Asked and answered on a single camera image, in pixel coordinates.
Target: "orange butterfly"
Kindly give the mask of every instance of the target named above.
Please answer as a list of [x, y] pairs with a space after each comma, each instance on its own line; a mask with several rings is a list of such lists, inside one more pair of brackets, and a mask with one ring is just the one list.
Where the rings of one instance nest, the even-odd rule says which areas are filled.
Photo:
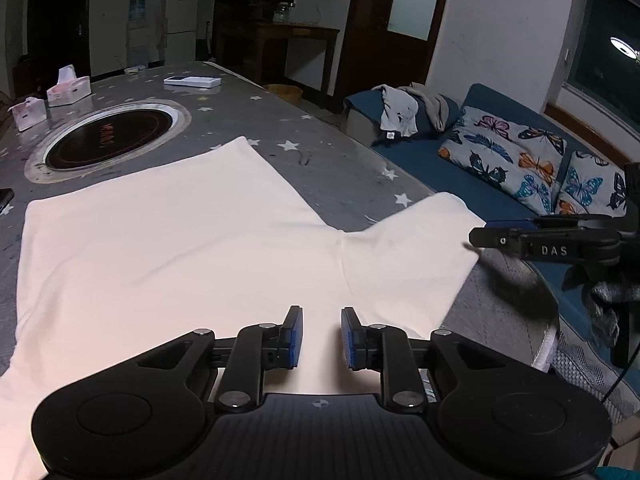
[[440, 147], [440, 149], [438, 150], [438, 155], [440, 155], [442, 158], [451, 158], [451, 153], [449, 153], [449, 150], [444, 146]]
[[542, 164], [540, 164], [540, 159], [537, 161], [533, 160], [531, 155], [527, 152], [520, 153], [520, 160], [518, 161], [518, 166], [521, 168], [530, 168], [535, 171], [542, 179], [546, 182], [548, 186], [554, 181], [554, 165], [545, 160]]
[[578, 214], [573, 204], [571, 204], [570, 202], [567, 202], [566, 200], [560, 200], [558, 202], [558, 205], [560, 206], [561, 215], [577, 215]]

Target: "round black mat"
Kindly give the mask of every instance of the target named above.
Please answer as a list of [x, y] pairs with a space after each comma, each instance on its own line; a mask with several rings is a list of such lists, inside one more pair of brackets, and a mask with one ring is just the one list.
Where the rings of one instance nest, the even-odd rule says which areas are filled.
[[95, 120], [66, 134], [47, 153], [47, 166], [75, 170], [132, 152], [172, 126], [160, 110], [130, 110]]

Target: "tissue box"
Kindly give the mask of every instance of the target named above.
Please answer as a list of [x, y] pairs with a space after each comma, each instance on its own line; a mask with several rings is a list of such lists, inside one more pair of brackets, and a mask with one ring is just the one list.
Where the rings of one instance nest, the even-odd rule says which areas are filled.
[[47, 90], [49, 107], [70, 105], [91, 93], [89, 76], [76, 77], [73, 65], [60, 69], [58, 84]]
[[44, 101], [35, 97], [27, 97], [25, 102], [12, 106], [9, 110], [14, 114], [15, 126], [20, 132], [47, 120]]

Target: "white remote control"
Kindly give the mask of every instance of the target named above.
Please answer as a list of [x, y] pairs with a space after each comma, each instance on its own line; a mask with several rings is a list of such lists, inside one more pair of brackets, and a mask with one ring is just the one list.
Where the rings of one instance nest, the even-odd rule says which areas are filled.
[[222, 79], [219, 77], [176, 76], [164, 80], [166, 85], [195, 86], [196, 88], [213, 88], [218, 86]]

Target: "window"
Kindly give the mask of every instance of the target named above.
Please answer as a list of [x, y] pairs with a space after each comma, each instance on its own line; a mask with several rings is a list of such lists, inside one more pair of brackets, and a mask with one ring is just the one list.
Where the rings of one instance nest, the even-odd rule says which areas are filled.
[[569, 83], [640, 132], [640, 7], [588, 0]]

